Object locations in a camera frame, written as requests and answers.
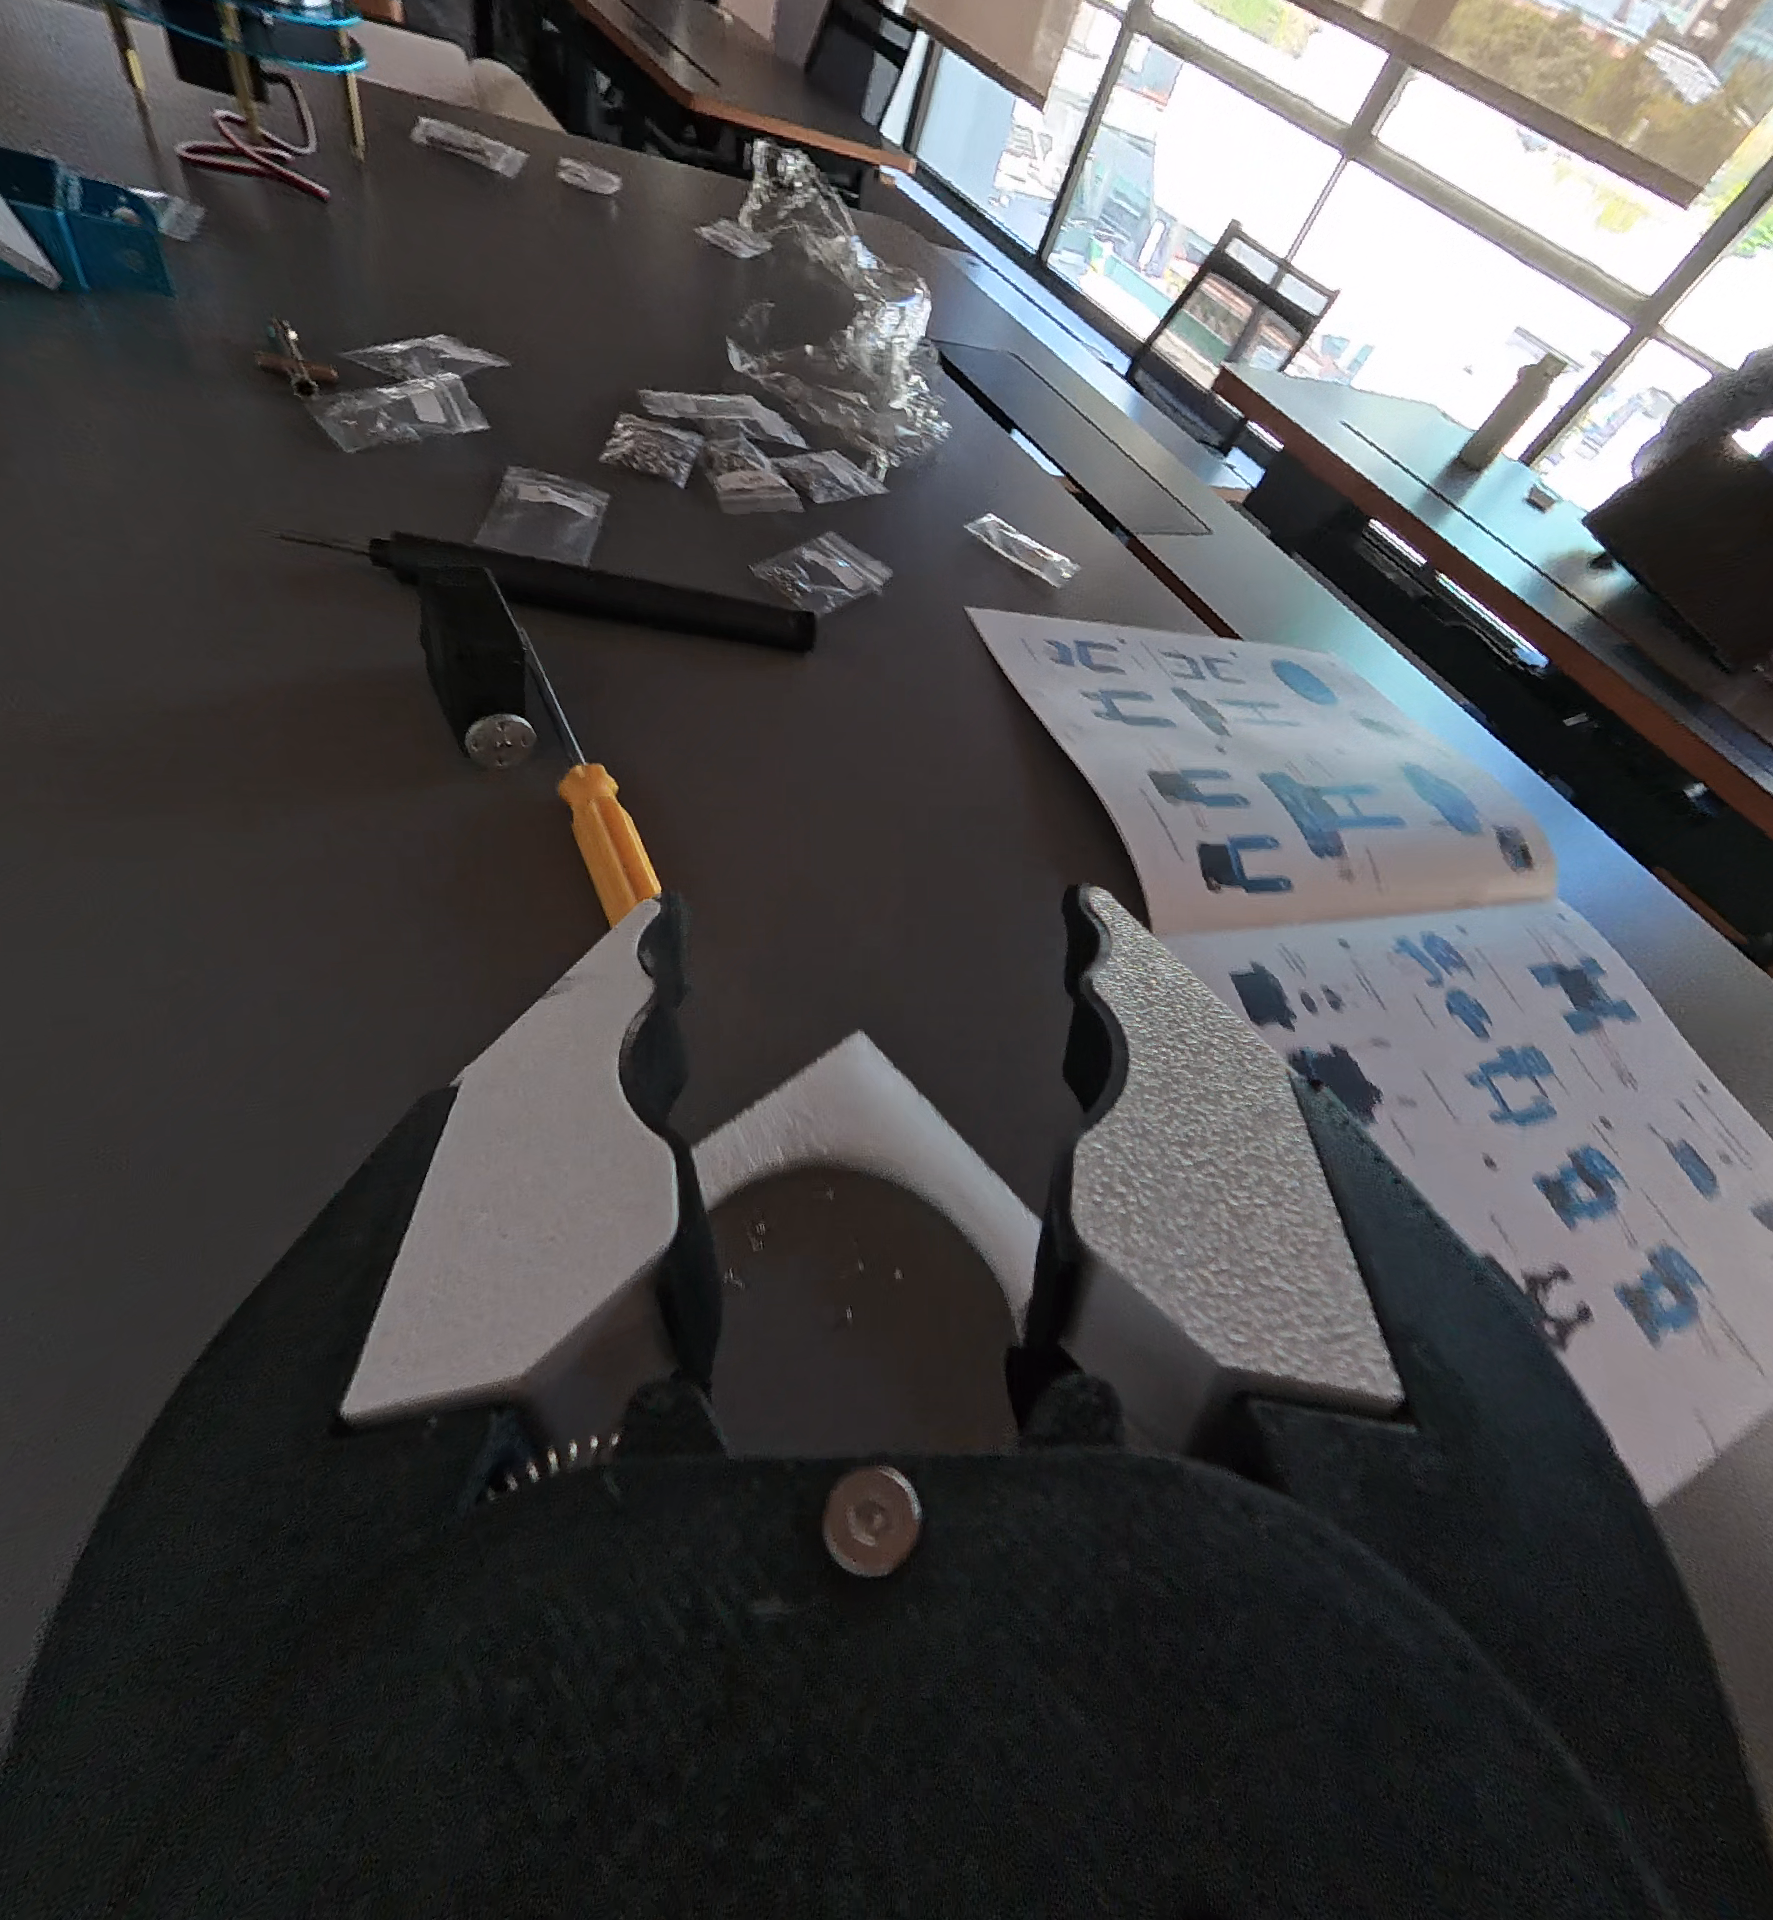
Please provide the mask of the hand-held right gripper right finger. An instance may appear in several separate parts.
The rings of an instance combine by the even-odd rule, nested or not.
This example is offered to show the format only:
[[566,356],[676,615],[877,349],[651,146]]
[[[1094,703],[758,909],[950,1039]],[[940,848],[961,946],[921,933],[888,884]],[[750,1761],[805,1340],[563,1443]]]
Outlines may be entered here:
[[1207,1453],[1246,1400],[1369,1419],[1402,1390],[1281,1057],[1094,884],[1061,899],[1080,1109],[1017,1340],[1017,1425],[1101,1381],[1130,1436]]

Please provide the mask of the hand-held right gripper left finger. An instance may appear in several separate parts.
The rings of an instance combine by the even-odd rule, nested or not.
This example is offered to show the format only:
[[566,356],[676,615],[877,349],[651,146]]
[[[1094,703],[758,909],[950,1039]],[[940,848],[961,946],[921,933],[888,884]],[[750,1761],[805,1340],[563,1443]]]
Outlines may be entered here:
[[559,1446],[710,1393],[723,1275],[673,1123],[685,913],[628,911],[450,1085],[341,1418],[514,1407]]

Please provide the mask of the blue metal bracket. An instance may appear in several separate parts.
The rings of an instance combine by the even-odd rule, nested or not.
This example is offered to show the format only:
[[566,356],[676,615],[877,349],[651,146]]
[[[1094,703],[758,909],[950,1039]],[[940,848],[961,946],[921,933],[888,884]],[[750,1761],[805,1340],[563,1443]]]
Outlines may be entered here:
[[[57,270],[57,293],[174,293],[152,205],[130,189],[0,146],[0,194]],[[39,286],[2,266],[0,279]]]

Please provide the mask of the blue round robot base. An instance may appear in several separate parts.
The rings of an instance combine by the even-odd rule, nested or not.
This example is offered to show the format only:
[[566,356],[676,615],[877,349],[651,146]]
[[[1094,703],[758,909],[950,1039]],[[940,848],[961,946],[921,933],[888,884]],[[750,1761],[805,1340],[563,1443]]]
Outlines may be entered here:
[[328,191],[297,163],[321,149],[319,127],[300,75],[341,84],[344,127],[356,162],[367,155],[359,82],[366,49],[354,37],[363,16],[354,5],[279,3],[97,3],[133,94],[146,97],[146,79],[133,40],[133,21],[165,35],[181,84],[220,97],[215,136],[178,146],[178,159],[204,174],[269,181],[314,200]]

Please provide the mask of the dark grey desk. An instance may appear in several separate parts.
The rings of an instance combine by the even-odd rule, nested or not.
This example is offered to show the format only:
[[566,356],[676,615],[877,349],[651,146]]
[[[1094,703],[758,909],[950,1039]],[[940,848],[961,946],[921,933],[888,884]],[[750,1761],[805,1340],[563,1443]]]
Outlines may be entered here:
[[[465,536],[580,470],[635,385],[709,387],[748,295],[727,181],[601,152],[615,203],[491,181],[367,97],[331,205],[208,181],[175,299],[0,282],[0,1743],[114,1476],[363,1152],[578,959],[535,781],[462,768],[408,593],[273,530]],[[297,401],[269,320],[339,372]],[[866,1030],[1024,1200],[1071,1120],[1057,899],[1130,884],[960,612],[1071,545],[1073,615],[1204,624],[968,398],[860,515],[883,602],[780,660],[552,615],[535,640],[692,901],[694,1135]]]

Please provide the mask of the wood edged dark desk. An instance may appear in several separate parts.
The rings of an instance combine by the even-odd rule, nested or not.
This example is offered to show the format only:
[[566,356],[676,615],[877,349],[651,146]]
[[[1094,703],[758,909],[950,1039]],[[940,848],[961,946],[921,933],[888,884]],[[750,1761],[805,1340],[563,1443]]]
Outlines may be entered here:
[[1732,673],[1530,469],[1456,464],[1434,406],[1234,368],[1279,449],[1258,527],[1773,977],[1773,682]]

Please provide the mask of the small metal cross wrench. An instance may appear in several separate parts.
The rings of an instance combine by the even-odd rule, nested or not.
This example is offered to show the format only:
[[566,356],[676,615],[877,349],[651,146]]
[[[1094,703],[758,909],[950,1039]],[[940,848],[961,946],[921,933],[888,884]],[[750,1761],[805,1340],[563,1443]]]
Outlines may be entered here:
[[282,320],[269,320],[264,346],[254,349],[252,365],[282,380],[297,401],[317,401],[339,387],[334,366],[314,360],[300,343],[297,330]]

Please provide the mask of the white foam piece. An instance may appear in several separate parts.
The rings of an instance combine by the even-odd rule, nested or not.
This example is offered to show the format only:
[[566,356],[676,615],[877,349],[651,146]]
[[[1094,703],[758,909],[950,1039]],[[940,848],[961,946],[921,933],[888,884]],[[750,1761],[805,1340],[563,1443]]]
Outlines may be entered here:
[[854,1032],[692,1148],[707,1207],[803,1168],[896,1187],[944,1218],[1003,1296],[1009,1343],[1022,1332],[1040,1216],[915,1083]]

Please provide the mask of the open instruction booklet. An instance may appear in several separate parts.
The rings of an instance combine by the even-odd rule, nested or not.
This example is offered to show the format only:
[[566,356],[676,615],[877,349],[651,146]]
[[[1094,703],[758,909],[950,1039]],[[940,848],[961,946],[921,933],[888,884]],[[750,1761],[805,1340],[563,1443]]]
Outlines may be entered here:
[[1152,933],[1525,1292],[1649,1503],[1773,1414],[1773,1140],[1522,802],[1314,654],[968,618]]

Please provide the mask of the black servo motor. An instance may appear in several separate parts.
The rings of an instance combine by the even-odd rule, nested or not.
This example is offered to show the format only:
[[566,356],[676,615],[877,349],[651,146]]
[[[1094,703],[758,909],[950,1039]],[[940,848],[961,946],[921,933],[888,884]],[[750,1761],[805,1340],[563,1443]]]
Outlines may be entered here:
[[431,566],[419,577],[419,646],[447,731],[471,765],[499,773],[535,754],[525,636],[486,570]]

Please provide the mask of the black cylindrical tool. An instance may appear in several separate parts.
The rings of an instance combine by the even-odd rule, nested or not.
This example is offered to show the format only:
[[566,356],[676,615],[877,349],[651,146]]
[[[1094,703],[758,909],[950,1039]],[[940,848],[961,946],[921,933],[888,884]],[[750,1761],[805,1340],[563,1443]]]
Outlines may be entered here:
[[601,568],[514,555],[480,543],[406,532],[366,542],[277,532],[275,540],[354,555],[408,587],[422,585],[438,568],[476,568],[486,572],[519,608],[739,644],[791,659],[810,654],[818,638],[816,615],[803,609],[713,589],[661,585]]

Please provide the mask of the scattered small clear parts bags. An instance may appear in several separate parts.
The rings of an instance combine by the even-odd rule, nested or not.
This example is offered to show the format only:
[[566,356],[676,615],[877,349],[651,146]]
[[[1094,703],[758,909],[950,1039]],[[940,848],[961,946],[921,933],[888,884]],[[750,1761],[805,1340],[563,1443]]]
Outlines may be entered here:
[[[766,243],[732,226],[736,212],[694,227],[696,254],[732,259],[754,299],[751,259]],[[728,517],[799,515],[877,499],[888,480],[926,467],[876,469],[828,429],[805,423],[785,402],[735,374],[719,392],[639,389],[621,410],[601,449],[601,467],[683,490],[701,474],[716,510]],[[594,486],[536,469],[507,469],[499,488],[470,543],[514,555],[591,568],[591,554],[610,497]],[[890,582],[890,568],[838,532],[814,534],[788,552],[756,563],[754,578],[788,608],[823,619]]]

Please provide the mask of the dark case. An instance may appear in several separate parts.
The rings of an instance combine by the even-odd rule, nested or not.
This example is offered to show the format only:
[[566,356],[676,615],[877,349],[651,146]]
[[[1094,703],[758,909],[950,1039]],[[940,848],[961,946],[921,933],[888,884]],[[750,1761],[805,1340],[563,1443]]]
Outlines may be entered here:
[[1724,671],[1773,656],[1773,474],[1728,440],[1628,480],[1582,517],[1594,545]]

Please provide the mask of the crumpled clear plastic wrap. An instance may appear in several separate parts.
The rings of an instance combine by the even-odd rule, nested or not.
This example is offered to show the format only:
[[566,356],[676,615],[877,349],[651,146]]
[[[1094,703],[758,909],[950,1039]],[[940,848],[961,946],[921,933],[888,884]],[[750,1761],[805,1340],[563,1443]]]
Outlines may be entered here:
[[754,299],[727,330],[731,371],[876,469],[936,456],[952,425],[936,392],[924,281],[874,254],[796,148],[754,144],[732,226],[766,251],[750,266]]

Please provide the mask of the black chair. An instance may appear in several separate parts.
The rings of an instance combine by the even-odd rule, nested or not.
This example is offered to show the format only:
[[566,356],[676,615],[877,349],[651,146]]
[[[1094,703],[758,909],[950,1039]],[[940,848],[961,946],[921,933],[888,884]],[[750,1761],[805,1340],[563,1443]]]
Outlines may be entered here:
[[1222,372],[1286,372],[1335,296],[1231,223],[1137,347],[1125,380],[1191,438],[1230,452],[1246,420],[1216,392]]

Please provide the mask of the large window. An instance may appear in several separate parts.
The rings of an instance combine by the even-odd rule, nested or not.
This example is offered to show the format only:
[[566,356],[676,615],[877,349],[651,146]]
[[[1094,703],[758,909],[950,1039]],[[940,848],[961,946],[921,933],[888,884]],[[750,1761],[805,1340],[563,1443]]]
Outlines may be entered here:
[[1083,5],[1036,106],[921,35],[887,129],[948,236],[1110,372],[1238,226],[1333,301],[1290,372],[1476,425],[1604,500],[1690,392],[1773,346],[1773,106],[1689,205],[1298,5]]

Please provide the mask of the yellow handled screwdriver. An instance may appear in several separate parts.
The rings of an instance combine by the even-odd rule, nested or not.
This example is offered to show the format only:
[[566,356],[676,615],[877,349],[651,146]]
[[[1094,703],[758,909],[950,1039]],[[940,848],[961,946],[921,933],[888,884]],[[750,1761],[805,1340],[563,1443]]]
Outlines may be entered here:
[[615,928],[636,907],[659,899],[661,882],[633,817],[618,797],[616,781],[604,765],[585,756],[563,703],[519,619],[514,619],[514,638],[527,676],[536,687],[539,705],[563,756],[556,793],[567,809],[580,865],[606,923]]

